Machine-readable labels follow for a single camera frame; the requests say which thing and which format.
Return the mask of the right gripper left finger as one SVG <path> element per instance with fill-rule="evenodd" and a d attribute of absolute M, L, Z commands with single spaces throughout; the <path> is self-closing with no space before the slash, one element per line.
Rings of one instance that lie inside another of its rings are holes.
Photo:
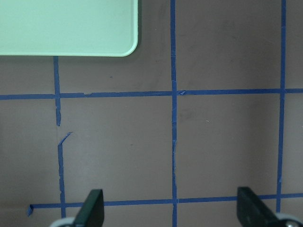
<path fill-rule="evenodd" d="M 102 189 L 91 190 L 76 215 L 74 227 L 102 227 L 105 219 Z"/>

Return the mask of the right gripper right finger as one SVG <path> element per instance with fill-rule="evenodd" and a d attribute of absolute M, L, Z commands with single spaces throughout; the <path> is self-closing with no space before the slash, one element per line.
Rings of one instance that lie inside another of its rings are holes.
<path fill-rule="evenodd" d="M 237 189 L 237 218 L 242 227 L 278 227 L 279 219 L 249 187 Z"/>

